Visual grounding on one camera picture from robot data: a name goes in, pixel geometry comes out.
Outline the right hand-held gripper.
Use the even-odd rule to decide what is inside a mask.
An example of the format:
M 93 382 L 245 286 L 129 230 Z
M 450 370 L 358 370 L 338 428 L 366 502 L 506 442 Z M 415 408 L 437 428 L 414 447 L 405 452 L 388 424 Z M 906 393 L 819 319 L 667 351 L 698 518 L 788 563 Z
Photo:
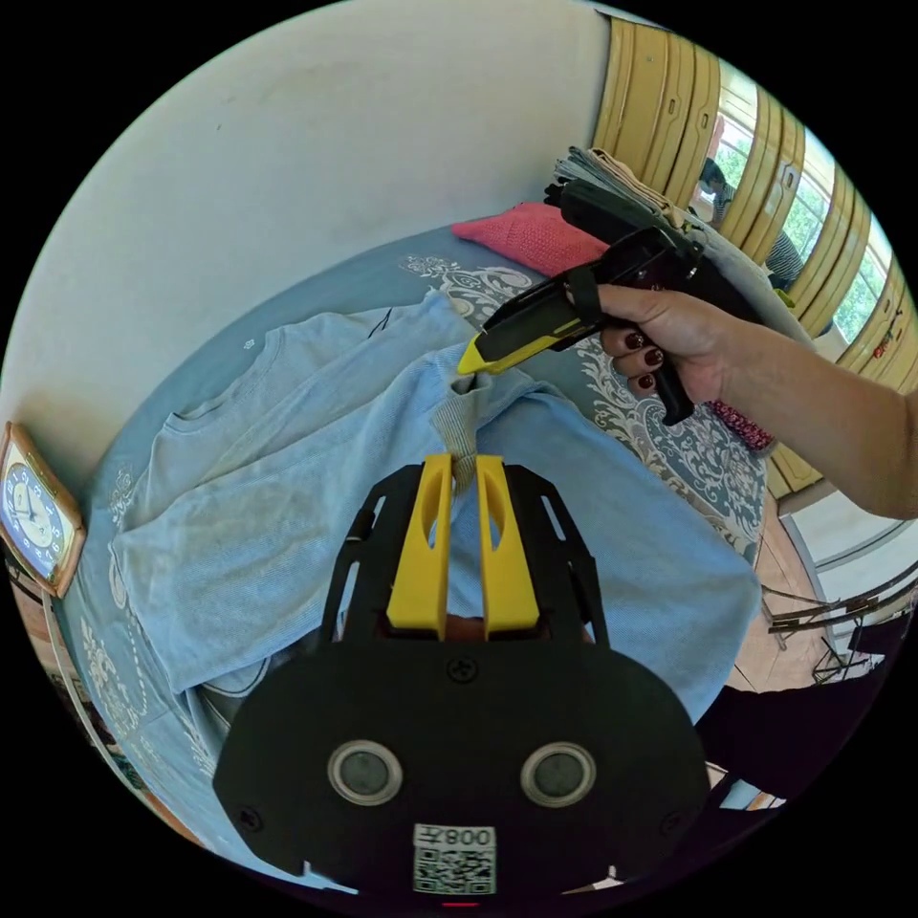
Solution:
M 625 323 L 604 313 L 599 286 L 673 288 L 691 279 L 702 248 L 662 229 L 639 229 L 600 258 L 561 272 L 505 302 L 458 361 L 459 376 L 500 375 L 545 351 L 561 352 Z

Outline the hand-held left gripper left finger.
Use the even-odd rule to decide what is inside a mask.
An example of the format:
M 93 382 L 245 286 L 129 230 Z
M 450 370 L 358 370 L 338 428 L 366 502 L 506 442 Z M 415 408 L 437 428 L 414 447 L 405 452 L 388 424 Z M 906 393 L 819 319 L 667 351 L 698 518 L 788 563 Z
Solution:
M 446 638 L 452 484 L 452 457 L 428 456 L 386 609 L 389 625 L 398 632 Z

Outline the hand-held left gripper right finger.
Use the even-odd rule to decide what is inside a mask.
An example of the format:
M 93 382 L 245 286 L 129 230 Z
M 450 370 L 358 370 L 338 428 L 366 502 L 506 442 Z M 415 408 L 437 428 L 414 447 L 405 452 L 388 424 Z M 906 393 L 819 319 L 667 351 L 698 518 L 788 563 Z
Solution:
M 492 642 L 533 631 L 540 613 L 503 459 L 478 455 L 476 482 L 484 634 Z

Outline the person's right hand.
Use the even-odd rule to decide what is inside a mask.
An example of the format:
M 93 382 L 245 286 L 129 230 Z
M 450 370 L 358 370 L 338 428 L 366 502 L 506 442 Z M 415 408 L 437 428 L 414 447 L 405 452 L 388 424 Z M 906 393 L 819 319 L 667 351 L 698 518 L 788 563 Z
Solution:
M 680 292 L 601 285 L 599 294 L 604 313 L 625 323 L 601 332 L 602 348 L 636 398 L 658 392 L 654 373 L 665 362 L 695 404 L 729 393 L 743 321 Z

